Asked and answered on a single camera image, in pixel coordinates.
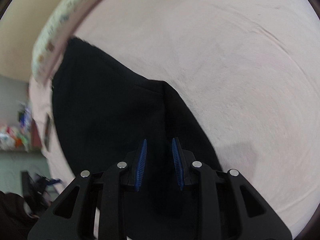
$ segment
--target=mattress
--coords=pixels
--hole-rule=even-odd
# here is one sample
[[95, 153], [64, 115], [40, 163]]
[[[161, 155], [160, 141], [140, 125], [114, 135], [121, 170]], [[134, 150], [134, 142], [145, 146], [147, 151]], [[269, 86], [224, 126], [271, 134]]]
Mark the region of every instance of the mattress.
[[[238, 169], [295, 237], [320, 202], [319, 28], [307, 0], [102, 0], [74, 35], [174, 87], [223, 170]], [[30, 84], [41, 131], [50, 82]], [[74, 174], [51, 137], [43, 153], [62, 191]]]

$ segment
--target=black fabric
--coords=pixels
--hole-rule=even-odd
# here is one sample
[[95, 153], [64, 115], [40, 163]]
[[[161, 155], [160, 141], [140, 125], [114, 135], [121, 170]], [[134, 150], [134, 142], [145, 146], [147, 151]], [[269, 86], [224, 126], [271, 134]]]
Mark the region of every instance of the black fabric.
[[125, 196], [128, 236], [192, 239], [196, 196], [177, 185], [171, 140], [215, 170], [215, 151], [179, 94], [148, 80], [110, 55], [73, 38], [52, 81], [53, 117], [63, 153], [75, 175], [105, 171], [148, 142], [140, 192]]
[[21, 196], [0, 191], [0, 239], [27, 239], [37, 219], [25, 213], [23, 203], [24, 199]]

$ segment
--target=beige wall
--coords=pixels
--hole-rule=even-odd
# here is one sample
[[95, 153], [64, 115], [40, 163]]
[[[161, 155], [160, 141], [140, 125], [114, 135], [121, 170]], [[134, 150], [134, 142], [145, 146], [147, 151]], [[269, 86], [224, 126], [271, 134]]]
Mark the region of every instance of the beige wall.
[[0, 75], [28, 81], [33, 44], [61, 0], [13, 0], [0, 20]]

